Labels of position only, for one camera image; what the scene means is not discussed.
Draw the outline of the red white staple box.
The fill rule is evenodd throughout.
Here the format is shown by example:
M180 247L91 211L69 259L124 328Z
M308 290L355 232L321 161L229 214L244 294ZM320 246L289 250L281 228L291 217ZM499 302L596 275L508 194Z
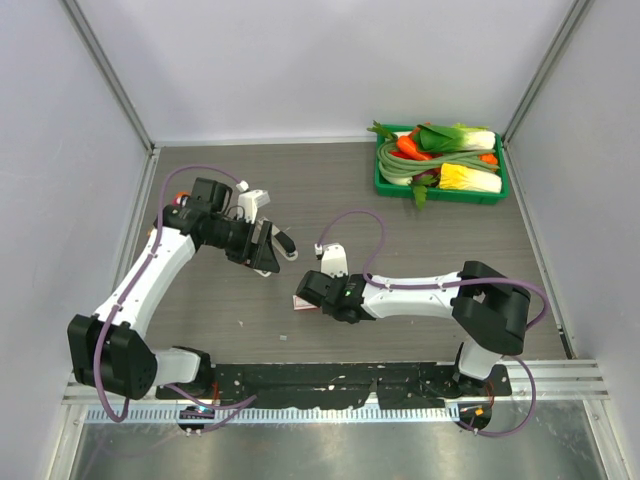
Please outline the red white staple box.
M317 306L303 300L302 298L294 295L293 296L293 309L295 311L303 311L303 310L316 310Z

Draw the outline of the light blue stapler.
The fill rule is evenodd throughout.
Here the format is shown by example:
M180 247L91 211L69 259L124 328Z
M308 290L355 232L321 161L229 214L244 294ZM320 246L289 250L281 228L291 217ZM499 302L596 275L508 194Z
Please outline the light blue stapler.
M255 273L257 273L258 275L268 278L269 276L271 276L273 274L273 272L268 271L268 270L261 270L261 269L253 269L253 271Z

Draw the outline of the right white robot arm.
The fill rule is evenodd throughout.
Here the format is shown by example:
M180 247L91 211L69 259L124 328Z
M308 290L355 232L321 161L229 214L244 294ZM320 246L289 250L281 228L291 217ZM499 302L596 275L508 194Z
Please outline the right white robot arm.
M296 295L336 321L356 324L398 316L455 321L467 334L451 371L457 391L483 388L494 365L524 350L531 295L486 264L430 278L331 276L308 271Z

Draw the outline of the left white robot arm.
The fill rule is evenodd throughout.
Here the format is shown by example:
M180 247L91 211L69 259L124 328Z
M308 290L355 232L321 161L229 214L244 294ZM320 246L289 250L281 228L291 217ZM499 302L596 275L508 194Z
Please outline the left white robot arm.
M178 384L193 399L211 391L209 354L188 347L152 351L145 337L173 280L203 246L254 271L279 272L273 224L258 219L269 194L246 183L237 187L235 216L226 212L231 187L205 178L197 179L178 204L159 211L146 246L120 285L92 315L77 315L68 326L77 382L131 400L166 384Z

